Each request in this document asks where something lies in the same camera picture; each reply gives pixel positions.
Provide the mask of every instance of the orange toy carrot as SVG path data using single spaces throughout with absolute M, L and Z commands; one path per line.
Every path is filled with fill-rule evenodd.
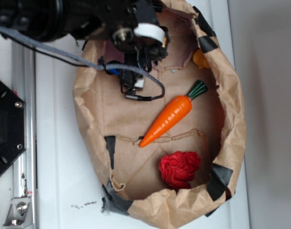
M 178 123 L 191 111 L 191 101 L 207 90 L 206 85 L 198 80 L 187 95 L 179 95 L 171 100 L 153 122 L 139 146 L 145 147 Z

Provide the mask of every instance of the yellow object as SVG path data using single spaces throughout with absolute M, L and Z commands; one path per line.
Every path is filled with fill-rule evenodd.
M 201 49 L 197 49 L 192 55 L 192 61 L 198 65 L 199 69 L 208 68 L 211 69 L 206 57 L 204 56 Z

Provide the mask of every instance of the brown paper bag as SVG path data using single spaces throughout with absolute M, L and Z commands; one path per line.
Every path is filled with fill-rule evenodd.
M 166 87 L 165 97 L 151 102 L 127 100 L 115 76 L 90 68 L 78 69 L 73 94 L 81 134 L 106 192 L 105 209 L 174 229 L 210 213 L 234 195 L 245 151 L 245 118 L 237 74 L 201 13 L 183 0 L 162 2 L 164 11 L 158 17 L 168 27 L 171 43 L 169 55 L 154 66 L 151 75 Z M 109 58 L 110 47 L 89 41 L 83 56 L 97 63 L 101 56 Z M 211 70 L 199 70 L 191 61 L 197 48 Z M 192 111 L 180 123 L 140 148 L 135 139 L 196 80 L 204 81 L 208 92 L 193 101 Z M 142 95 L 157 94 L 160 88 L 146 81 Z M 176 192 L 160 178 L 160 158 L 175 151 L 197 151 L 202 159 L 191 189 Z

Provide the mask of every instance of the white table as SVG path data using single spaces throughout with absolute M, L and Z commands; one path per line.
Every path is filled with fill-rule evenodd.
M 222 50 L 234 63 L 227 0 L 190 0 L 216 32 Z M 51 45 L 81 54 L 71 37 Z M 38 206 L 41 229 L 147 229 L 147 224 L 115 213 L 101 213 L 99 183 L 78 130 L 72 86 L 76 68 L 40 54 L 37 74 Z M 183 229 L 249 229 L 245 168 L 236 195 L 209 218 Z

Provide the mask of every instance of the red crumpled fabric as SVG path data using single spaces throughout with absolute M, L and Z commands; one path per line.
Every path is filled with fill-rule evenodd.
M 177 151 L 161 158 L 159 163 L 161 178 L 175 190 L 191 188 L 187 182 L 194 179 L 200 163 L 201 158 L 196 152 Z

